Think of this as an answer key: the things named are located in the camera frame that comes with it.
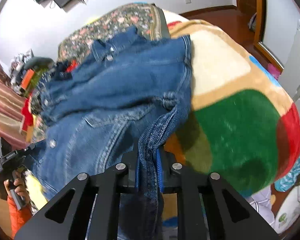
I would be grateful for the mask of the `person's left hand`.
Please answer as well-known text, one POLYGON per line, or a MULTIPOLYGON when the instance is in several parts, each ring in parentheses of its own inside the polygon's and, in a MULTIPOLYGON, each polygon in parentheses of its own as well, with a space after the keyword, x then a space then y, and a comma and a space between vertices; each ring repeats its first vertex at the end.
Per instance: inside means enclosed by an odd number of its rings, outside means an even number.
MULTIPOLYGON (((25 187, 25 182, 22 179, 21 174, 19 172, 15 171, 15 175, 16 175, 16 178, 15 178, 14 183, 13 183, 15 185, 14 191, 17 195, 24 198, 25 204, 29 204, 30 196, 29 196, 29 193, 27 192, 27 189, 25 187)), ((4 187, 6 189, 8 197, 12 198, 8 179, 6 179, 4 181, 4 187)))

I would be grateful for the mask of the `orange sleeve forearm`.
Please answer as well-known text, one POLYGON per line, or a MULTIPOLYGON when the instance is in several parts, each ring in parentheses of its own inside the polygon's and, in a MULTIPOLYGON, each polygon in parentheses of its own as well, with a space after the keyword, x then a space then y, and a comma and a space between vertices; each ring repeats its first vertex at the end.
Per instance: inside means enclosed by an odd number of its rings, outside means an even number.
POLYGON ((14 200, 9 196, 7 197, 7 204, 10 213, 12 239, 14 239, 18 230, 32 217, 31 205, 27 204, 18 210, 14 200))

